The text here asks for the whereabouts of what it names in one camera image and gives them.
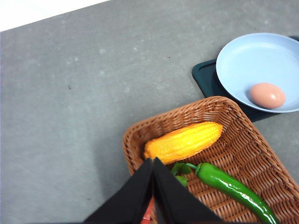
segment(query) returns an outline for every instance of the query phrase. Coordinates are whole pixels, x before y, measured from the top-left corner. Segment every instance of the plate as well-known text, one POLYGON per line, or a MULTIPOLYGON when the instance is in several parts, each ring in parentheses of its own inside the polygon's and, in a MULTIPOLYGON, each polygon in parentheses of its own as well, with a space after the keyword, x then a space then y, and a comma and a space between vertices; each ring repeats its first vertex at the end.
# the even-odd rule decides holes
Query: plate
POLYGON ((219 53, 216 71, 223 87, 235 99, 260 111, 299 111, 299 42, 283 35, 257 33, 238 37, 219 53), (285 93, 285 103, 265 109, 251 101, 257 83, 272 83, 285 93))

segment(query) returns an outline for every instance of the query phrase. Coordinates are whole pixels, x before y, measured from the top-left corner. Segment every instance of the wicker basket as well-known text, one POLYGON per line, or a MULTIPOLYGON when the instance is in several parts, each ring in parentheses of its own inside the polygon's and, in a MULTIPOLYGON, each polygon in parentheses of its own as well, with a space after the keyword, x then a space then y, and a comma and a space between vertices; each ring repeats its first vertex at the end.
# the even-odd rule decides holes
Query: wicker basket
MULTIPOLYGON (((263 198, 281 223, 299 224, 299 187, 239 106, 225 97, 209 97, 131 126, 123 138, 130 173, 142 164, 147 141, 203 121, 222 124, 222 135, 211 147, 183 162, 206 161, 218 166, 263 198)), ((188 190, 225 221, 258 221, 244 206, 201 183, 194 173, 187 177, 188 190)))

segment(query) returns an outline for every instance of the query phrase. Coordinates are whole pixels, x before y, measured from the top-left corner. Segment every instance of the egg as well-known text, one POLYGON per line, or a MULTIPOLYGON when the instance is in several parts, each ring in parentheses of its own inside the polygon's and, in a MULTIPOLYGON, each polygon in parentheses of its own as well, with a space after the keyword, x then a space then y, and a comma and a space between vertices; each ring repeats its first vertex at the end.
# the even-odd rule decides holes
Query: egg
POLYGON ((285 93, 271 83, 258 83, 250 89, 252 101, 266 109, 280 107, 285 102, 285 93))

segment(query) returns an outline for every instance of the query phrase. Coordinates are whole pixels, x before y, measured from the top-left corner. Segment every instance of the gray countertop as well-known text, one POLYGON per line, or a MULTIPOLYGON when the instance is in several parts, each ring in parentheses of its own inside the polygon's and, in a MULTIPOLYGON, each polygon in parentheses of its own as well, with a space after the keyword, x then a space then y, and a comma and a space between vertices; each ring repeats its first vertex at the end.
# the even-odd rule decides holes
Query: gray countertop
MULTIPOLYGON (((84 220, 129 178, 133 123, 203 98, 192 67, 297 0, 112 0, 1 33, 1 223, 84 220)), ((299 113, 255 122, 299 181, 299 113)))

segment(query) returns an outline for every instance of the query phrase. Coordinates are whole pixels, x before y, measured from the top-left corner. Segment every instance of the dark green tray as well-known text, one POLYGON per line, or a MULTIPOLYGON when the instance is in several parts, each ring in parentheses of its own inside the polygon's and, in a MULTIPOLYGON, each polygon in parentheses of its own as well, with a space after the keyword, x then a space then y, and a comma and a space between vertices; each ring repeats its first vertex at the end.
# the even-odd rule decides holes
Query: dark green tray
POLYGON ((218 79, 216 73, 216 59, 195 65, 192 69, 192 75, 205 97, 223 96, 232 99, 252 122, 277 115, 277 113, 255 110, 234 99, 224 89, 218 79))

